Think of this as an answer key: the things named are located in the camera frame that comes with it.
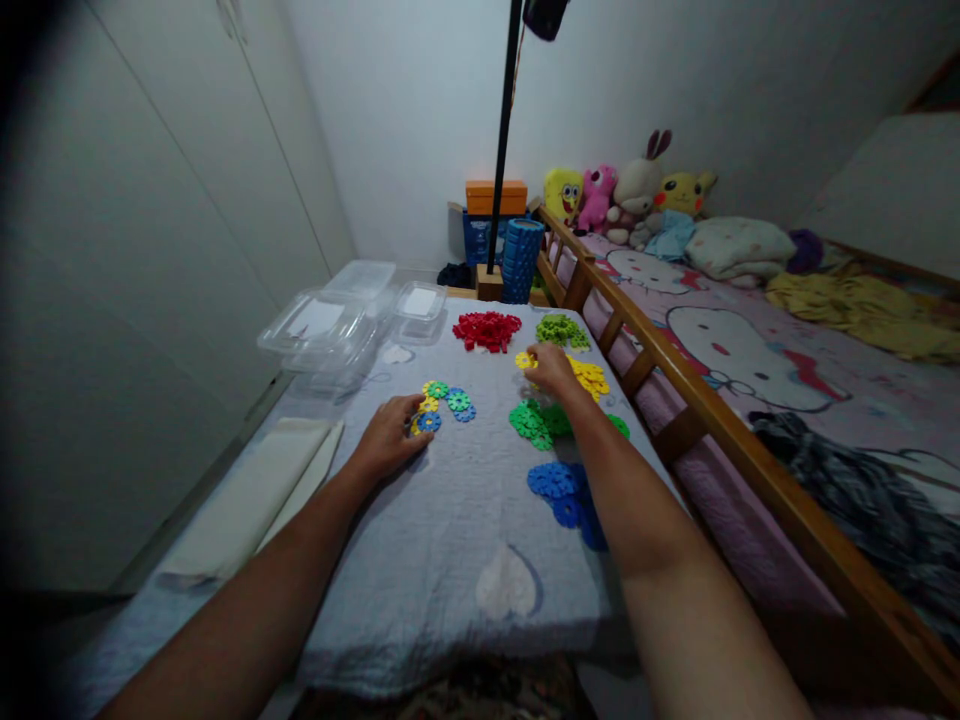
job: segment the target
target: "wardrobe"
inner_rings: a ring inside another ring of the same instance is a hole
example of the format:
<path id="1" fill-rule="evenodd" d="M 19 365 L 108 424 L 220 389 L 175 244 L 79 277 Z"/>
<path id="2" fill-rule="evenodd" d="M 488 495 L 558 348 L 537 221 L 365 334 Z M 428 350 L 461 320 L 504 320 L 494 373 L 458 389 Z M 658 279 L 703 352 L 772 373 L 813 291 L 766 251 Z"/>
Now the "wardrobe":
<path id="1" fill-rule="evenodd" d="M 68 5 L 5 162 L 8 515 L 28 589 L 104 593 L 355 251 L 279 0 Z"/>

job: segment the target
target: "folded cloth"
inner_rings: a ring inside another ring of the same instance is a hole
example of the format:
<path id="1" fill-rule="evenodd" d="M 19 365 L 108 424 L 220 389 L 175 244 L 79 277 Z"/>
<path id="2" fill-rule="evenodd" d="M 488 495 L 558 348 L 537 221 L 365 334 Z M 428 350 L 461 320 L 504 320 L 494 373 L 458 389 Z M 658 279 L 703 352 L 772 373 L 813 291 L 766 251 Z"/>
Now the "folded cloth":
<path id="1" fill-rule="evenodd" d="M 194 518 L 161 573 L 186 585 L 232 577 L 257 549 L 330 427 L 324 420 L 281 418 Z"/>
<path id="2" fill-rule="evenodd" d="M 326 481 L 327 472 L 330 470 L 330 464 L 333 462 L 333 456 L 337 452 L 337 445 L 340 444 L 340 436 L 342 434 L 343 421 L 338 422 L 330 428 L 330 432 L 324 439 L 323 444 L 320 445 L 320 449 L 317 450 L 317 454 L 313 456 L 313 460 L 310 461 L 307 469 L 304 470 L 300 482 L 297 483 L 293 492 L 290 493 L 290 497 L 288 497 L 287 501 L 283 504 L 276 519 L 273 521 L 273 525 L 270 526 L 267 534 L 264 535 L 263 540 L 260 541 L 257 552 L 263 550 L 264 545 L 273 540 L 273 536 L 280 532 L 294 515 L 300 512 L 300 509 L 307 504 L 307 500 L 309 500 Z"/>
<path id="3" fill-rule="evenodd" d="M 696 225 L 687 245 L 690 264 L 714 280 L 779 275 L 797 252 L 790 237 L 773 223 L 741 217 L 710 218 Z"/>
<path id="4" fill-rule="evenodd" d="M 767 300 L 904 360 L 960 360 L 960 332 L 934 325 L 910 293 L 871 275 L 783 273 L 767 285 Z"/>
<path id="5" fill-rule="evenodd" d="M 676 210 L 663 211 L 663 230 L 647 243 L 643 251 L 666 262 L 683 260 L 687 243 L 695 231 L 693 218 Z"/>

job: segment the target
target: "black cloth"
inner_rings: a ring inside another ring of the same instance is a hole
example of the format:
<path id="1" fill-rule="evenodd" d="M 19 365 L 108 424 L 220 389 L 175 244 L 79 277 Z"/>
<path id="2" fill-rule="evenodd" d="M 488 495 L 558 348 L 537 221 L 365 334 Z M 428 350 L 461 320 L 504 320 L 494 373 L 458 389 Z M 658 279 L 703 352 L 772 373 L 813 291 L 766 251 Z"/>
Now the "black cloth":
<path id="1" fill-rule="evenodd" d="M 960 526 L 892 467 L 818 435 L 795 413 L 749 419 L 767 449 L 960 655 Z"/>
<path id="2" fill-rule="evenodd" d="M 437 274 L 437 285 L 470 289 L 473 278 L 470 276 L 470 267 L 466 263 L 447 266 Z"/>

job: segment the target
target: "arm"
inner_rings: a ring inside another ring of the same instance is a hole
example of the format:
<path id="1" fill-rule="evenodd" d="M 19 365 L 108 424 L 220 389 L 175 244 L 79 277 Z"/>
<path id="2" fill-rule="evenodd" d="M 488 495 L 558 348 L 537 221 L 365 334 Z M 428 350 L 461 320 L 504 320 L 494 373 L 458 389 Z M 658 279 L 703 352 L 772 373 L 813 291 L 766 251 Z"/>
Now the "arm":
<path id="1" fill-rule="evenodd" d="M 527 377 L 570 418 L 663 717 L 810 717 L 740 587 L 643 456 L 580 386 L 564 352 L 535 345 Z"/>
<path id="2" fill-rule="evenodd" d="M 357 511 L 382 478 L 433 439 L 404 432 L 422 400 L 381 405 L 343 469 L 99 717 L 257 717 L 306 640 Z"/>

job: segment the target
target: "spongebob plush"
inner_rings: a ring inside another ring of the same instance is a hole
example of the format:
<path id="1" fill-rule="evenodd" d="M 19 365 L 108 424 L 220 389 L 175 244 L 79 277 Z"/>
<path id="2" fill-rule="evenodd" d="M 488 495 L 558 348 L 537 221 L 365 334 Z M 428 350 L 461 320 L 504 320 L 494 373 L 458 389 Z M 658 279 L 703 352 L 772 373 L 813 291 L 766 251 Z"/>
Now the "spongebob plush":
<path id="1" fill-rule="evenodd" d="M 690 217 L 700 214 L 703 196 L 717 182 L 717 176 L 705 171 L 699 177 L 693 173 L 674 173 L 660 181 L 660 192 L 653 198 L 655 212 L 676 210 Z"/>
<path id="2" fill-rule="evenodd" d="M 557 220 L 573 228 L 583 195 L 583 175 L 576 170 L 554 168 L 543 181 L 543 204 Z"/>

